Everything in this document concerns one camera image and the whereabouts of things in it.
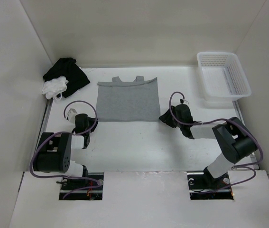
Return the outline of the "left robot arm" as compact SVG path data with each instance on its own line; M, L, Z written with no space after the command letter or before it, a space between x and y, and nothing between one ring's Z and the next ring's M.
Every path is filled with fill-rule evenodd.
M88 147L90 133L95 130L98 121L87 114L76 114L74 124L75 128L70 133L42 133L38 143L40 150L33 159L32 169L73 177L73 184L82 190L89 184L88 170L86 166L71 160L71 151Z

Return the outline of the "grey tank top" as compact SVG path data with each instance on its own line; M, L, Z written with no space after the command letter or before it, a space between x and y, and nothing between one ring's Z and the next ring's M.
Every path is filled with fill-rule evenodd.
M156 122L160 117L158 79L137 76L125 82L118 76L98 82L96 111L100 122Z

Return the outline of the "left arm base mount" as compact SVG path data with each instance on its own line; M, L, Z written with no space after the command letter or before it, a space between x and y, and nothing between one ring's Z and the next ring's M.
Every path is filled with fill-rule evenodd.
M60 185L59 200L102 200L104 173L89 173L88 177L102 182L102 186L96 187L97 182L91 180L62 178L56 182Z

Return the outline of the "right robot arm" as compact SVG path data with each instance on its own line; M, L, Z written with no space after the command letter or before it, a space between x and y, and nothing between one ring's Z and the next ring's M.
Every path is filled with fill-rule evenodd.
M189 106L179 104L171 106L159 120L172 128L179 128L184 137L196 139L214 139L221 153L204 169L203 184L215 187L220 178L244 157L260 148L256 139L237 117L219 119L207 123L193 120Z

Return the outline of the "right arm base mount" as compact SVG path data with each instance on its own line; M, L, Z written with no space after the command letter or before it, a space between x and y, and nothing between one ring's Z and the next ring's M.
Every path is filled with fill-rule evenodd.
M187 180L191 200L233 200L231 187L220 190L231 183L227 173L213 182L207 182L203 172L189 172Z

